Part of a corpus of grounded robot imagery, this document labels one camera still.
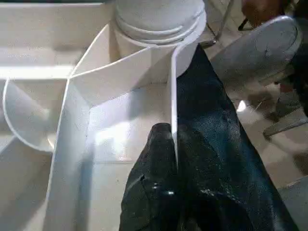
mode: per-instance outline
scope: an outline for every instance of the tiled floor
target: tiled floor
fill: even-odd
[[[221,23],[228,2],[229,0],[205,0],[207,22],[214,31]],[[237,30],[243,19],[241,0],[235,0],[220,41],[205,50],[209,59],[243,35]],[[207,27],[202,39],[212,38],[213,34]],[[274,112],[280,94],[279,86],[271,84],[263,87],[259,83],[250,83],[243,89],[229,86],[225,88],[275,186],[279,188],[308,175],[308,125],[274,135],[270,140],[266,140],[262,134],[264,129],[277,121]]]

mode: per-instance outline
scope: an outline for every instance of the curved white plastic panel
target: curved white plastic panel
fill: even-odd
[[[66,80],[8,80],[3,92],[5,118],[25,144],[52,152]]]
[[[0,230],[117,230],[152,126],[171,123],[177,142],[176,77],[205,13],[164,46],[124,35],[111,3],[0,4],[0,13]]]

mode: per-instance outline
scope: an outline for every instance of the white divider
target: white divider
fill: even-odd
[[[13,133],[30,147],[52,152],[66,80],[8,80],[3,109]]]
[[[152,78],[153,49],[69,80],[44,231],[118,228],[128,173],[175,103],[167,80]]]
[[[24,230],[45,200],[51,157],[17,138],[0,151],[0,227]]]
[[[77,75],[106,66],[143,48],[143,46],[127,43],[123,39],[117,40],[113,26],[109,23],[91,43],[74,69],[73,74]]]
[[[177,82],[176,79],[182,75],[189,67],[196,47],[198,45],[198,38],[206,26],[206,14],[203,12],[199,18],[196,30],[191,33],[173,52],[171,57],[170,77],[171,80],[171,124],[172,136],[175,144],[176,160],[178,161],[178,117],[177,117]]]

